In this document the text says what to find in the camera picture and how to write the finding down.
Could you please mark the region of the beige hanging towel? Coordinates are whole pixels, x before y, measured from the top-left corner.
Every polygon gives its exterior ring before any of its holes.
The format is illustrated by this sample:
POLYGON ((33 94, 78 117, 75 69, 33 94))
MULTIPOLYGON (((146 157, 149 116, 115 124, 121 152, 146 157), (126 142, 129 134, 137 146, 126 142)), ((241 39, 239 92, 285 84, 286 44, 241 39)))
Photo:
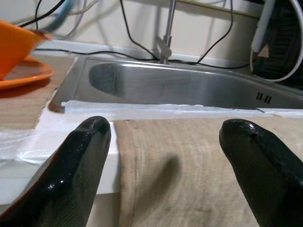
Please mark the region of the beige hanging towel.
MULTIPOLYGON (((115 121, 120 227, 259 227, 219 143, 228 119, 115 121)), ((302 120, 243 119, 274 133, 303 161, 302 120)))

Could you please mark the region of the stainless steel sink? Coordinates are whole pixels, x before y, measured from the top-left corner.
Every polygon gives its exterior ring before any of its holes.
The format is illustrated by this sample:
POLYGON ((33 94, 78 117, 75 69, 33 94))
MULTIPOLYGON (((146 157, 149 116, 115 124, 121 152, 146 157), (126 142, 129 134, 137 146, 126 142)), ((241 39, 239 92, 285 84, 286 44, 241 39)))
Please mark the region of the stainless steel sink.
POLYGON ((80 57, 50 102, 303 109, 303 91, 234 70, 80 57))

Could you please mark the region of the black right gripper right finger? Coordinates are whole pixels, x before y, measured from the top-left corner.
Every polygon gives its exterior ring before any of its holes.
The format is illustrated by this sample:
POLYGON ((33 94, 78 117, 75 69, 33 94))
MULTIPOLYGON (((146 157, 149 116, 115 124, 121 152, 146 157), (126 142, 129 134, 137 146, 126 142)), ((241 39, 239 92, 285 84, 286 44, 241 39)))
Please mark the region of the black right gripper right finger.
POLYGON ((303 227, 303 161, 244 119, 225 120, 219 143, 259 227, 303 227))

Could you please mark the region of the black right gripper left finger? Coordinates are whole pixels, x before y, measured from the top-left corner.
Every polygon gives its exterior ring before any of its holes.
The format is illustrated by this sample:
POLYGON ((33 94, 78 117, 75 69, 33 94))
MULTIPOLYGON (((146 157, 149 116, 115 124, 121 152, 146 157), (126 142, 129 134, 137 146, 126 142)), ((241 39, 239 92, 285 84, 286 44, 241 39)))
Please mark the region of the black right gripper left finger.
POLYGON ((110 141, 106 118, 84 120, 0 214, 0 227, 86 227, 110 141))

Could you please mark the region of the black kitchen appliance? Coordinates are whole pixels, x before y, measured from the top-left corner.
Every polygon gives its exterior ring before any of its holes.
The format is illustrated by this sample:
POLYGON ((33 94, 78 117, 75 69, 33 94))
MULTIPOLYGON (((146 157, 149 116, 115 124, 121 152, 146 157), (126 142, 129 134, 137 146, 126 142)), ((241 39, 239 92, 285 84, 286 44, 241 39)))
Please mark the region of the black kitchen appliance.
POLYGON ((303 0, 264 0, 250 70, 264 80, 303 90, 303 0))

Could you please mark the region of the steel faucet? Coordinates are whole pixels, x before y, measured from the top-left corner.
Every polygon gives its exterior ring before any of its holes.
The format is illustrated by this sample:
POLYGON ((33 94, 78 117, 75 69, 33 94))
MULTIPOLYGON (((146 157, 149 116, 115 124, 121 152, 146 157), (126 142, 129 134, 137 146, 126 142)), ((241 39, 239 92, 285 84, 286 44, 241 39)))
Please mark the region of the steel faucet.
POLYGON ((174 12, 176 7, 177 0, 170 0, 169 5, 169 14, 168 14, 168 20, 166 25, 166 32, 163 38, 160 38, 159 36, 156 37, 157 45, 160 48, 160 64, 167 64, 169 57, 172 55, 172 51, 170 49, 171 44, 171 31, 172 31, 172 24, 173 24, 173 18, 174 18, 174 12))

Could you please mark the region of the beige woven placemat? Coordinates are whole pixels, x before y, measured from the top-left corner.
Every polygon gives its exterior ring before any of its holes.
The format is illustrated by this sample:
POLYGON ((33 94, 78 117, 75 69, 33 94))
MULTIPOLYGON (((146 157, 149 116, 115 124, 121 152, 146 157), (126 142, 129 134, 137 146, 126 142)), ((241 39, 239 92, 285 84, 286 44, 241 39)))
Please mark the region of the beige woven placemat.
POLYGON ((46 103, 76 61, 76 58, 68 56, 36 54, 34 57, 50 66, 54 74, 49 79, 0 91, 0 130, 35 128, 46 103))

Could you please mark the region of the orange plastic bowl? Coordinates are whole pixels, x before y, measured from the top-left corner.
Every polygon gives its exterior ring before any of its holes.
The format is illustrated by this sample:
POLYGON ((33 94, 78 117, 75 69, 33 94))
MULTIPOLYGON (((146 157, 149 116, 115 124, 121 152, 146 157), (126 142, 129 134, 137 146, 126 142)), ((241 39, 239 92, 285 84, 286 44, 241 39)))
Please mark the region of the orange plastic bowl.
POLYGON ((48 40, 52 40, 52 36, 47 32, 24 29, 0 20, 0 79, 48 40))

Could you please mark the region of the orange plastic plate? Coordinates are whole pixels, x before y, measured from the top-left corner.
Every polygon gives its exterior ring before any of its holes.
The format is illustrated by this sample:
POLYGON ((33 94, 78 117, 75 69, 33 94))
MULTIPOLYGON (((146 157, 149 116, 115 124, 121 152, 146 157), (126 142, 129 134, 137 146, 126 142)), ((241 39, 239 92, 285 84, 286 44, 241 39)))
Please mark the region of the orange plastic plate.
POLYGON ((53 74, 54 70, 49 65, 28 55, 0 79, 0 91, 49 79, 53 74))

